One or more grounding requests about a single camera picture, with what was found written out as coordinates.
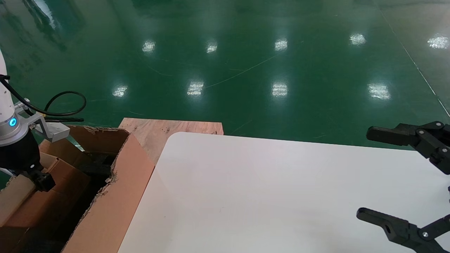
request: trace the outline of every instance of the blue indicator light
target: blue indicator light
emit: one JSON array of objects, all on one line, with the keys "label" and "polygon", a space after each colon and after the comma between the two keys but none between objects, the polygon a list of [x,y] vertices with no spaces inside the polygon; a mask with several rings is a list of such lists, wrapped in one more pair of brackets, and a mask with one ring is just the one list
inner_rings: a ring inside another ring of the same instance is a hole
[{"label": "blue indicator light", "polygon": [[10,126],[15,126],[17,124],[17,119],[16,118],[12,118],[10,121],[9,121],[9,125]]}]

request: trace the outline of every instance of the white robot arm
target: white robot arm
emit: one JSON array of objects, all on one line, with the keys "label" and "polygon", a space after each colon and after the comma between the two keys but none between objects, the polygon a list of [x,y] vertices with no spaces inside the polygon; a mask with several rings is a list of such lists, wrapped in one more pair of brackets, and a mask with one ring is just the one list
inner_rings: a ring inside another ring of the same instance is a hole
[{"label": "white robot arm", "polygon": [[[49,173],[41,172],[43,167],[40,164],[39,147],[32,130],[55,142],[69,136],[70,129],[60,122],[82,121],[82,119],[44,117],[40,113],[32,113],[30,109],[52,116],[70,116],[85,107],[86,98],[78,92],[62,92],[51,101],[63,94],[75,93],[83,98],[83,106],[74,112],[49,113],[34,107],[29,100],[22,98],[9,85],[8,79],[5,60],[0,51],[0,167],[14,175],[23,174],[29,177],[38,190],[49,191],[55,183]],[[19,99],[16,104],[13,104],[11,93]]]}]

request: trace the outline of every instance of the white tabletop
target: white tabletop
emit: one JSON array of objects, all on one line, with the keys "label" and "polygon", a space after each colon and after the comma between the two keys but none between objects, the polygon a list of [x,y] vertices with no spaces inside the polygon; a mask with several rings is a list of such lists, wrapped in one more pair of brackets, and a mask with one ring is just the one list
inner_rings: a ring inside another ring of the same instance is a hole
[{"label": "white tabletop", "polygon": [[411,253],[357,209],[422,227],[449,184],[414,151],[176,133],[119,253]]}]

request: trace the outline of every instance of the green epoxy floor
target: green epoxy floor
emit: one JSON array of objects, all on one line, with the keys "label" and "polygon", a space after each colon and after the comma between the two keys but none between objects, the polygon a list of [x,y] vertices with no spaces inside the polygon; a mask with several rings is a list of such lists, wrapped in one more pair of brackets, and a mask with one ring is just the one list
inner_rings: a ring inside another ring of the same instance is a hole
[{"label": "green epoxy floor", "polygon": [[367,128],[449,122],[450,0],[0,1],[10,83],[42,108],[85,94],[88,125],[391,147]]}]

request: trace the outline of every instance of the plywood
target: plywood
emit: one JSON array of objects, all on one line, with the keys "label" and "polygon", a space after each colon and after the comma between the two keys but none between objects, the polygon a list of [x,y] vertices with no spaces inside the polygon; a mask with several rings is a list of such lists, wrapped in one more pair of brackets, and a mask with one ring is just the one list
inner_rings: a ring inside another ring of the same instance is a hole
[{"label": "plywood", "polygon": [[167,139],[177,132],[223,135],[220,122],[124,118],[119,128],[133,133],[156,164]]}]

